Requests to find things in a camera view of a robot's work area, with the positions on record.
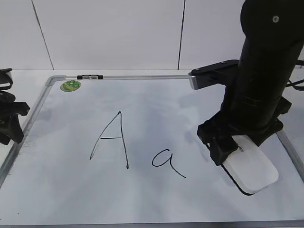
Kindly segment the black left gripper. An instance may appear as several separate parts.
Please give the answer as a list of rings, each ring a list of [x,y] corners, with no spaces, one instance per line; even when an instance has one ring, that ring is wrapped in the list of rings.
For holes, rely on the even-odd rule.
[[[21,143],[24,137],[18,116],[26,116],[30,107],[26,102],[16,102],[15,99],[11,93],[0,92],[0,143],[4,145],[11,140]]]

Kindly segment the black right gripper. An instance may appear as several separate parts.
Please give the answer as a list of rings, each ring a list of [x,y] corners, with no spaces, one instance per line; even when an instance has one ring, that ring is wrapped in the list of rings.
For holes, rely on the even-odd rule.
[[[237,150],[238,145],[231,136],[246,135],[257,146],[267,138],[283,129],[283,123],[278,119],[288,113],[292,103],[281,97],[274,113],[266,118],[265,110],[258,106],[246,107],[241,104],[237,112],[229,112],[232,98],[224,96],[220,110],[209,120],[198,126],[197,135],[209,149],[210,157],[216,166],[220,166],[227,157]]]

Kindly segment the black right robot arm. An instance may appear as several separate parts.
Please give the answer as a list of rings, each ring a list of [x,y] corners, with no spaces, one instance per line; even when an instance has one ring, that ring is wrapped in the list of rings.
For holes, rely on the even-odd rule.
[[[189,73],[195,90],[226,87],[220,110],[197,130],[216,165],[237,149],[233,136],[246,135],[260,146],[282,130],[278,117],[291,107],[282,94],[304,46],[297,29],[303,9],[301,0],[246,0],[240,13],[245,34],[240,58]]]

